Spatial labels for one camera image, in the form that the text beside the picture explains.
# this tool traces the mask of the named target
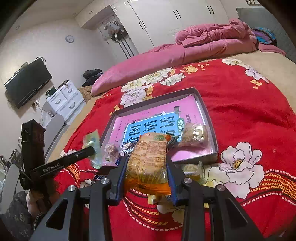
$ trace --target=white wardrobe door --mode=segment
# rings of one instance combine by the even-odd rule
[[[144,53],[154,48],[147,32],[142,24],[140,24],[139,18],[128,1],[118,1],[111,7],[120,19],[139,53]]]
[[[184,28],[191,25],[214,23],[213,14],[205,0],[171,0],[171,2]]]
[[[207,5],[213,14],[215,23],[228,24],[228,16],[220,0],[207,0]]]
[[[130,0],[129,3],[154,46],[175,43],[175,34],[183,27],[169,0]]]

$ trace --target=beige bed sheet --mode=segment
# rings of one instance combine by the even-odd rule
[[[231,58],[236,58],[243,61],[244,63],[256,69],[264,77],[269,79],[285,95],[290,103],[291,108],[294,112],[296,112],[296,64],[281,54],[263,53],[259,50],[252,53],[237,54]],[[59,158],[60,153],[65,148],[74,131],[91,111],[95,101],[101,97],[102,95],[91,98],[91,100],[87,102],[85,107],[72,122],[68,130],[62,135],[59,143],[52,152],[49,161]]]

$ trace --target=red floral blanket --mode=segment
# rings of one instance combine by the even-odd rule
[[[287,227],[296,213],[296,117],[274,84],[236,59],[175,66],[110,90],[62,155],[80,150],[83,136],[95,129],[102,135],[114,111],[189,87],[203,97],[219,145],[218,163],[204,166],[208,184],[224,184],[265,237]],[[58,191],[88,185],[95,172],[88,159],[69,166],[55,178]],[[114,241],[180,240],[183,215],[184,207],[164,197],[149,205],[145,193],[130,190],[110,207]],[[209,232],[208,214],[206,227]]]

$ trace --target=yellow snack package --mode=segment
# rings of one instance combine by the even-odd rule
[[[126,169],[126,190],[150,195],[170,195],[166,171],[165,134],[148,132],[137,142]]]

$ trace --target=wall-mounted tv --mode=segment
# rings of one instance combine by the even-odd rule
[[[13,78],[5,83],[7,93],[15,106],[19,109],[31,99],[52,76],[45,67],[42,59],[22,68]]]

